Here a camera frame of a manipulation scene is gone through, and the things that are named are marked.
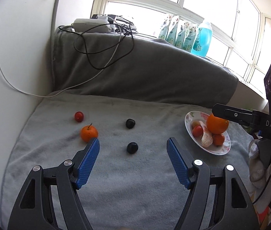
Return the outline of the gloved right hand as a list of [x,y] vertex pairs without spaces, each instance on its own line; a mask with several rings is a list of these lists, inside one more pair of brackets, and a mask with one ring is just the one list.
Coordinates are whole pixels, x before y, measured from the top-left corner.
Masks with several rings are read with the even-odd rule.
[[248,147],[249,179],[254,187],[255,209],[263,213],[271,202],[271,163],[265,167],[259,149],[260,140],[252,140]]

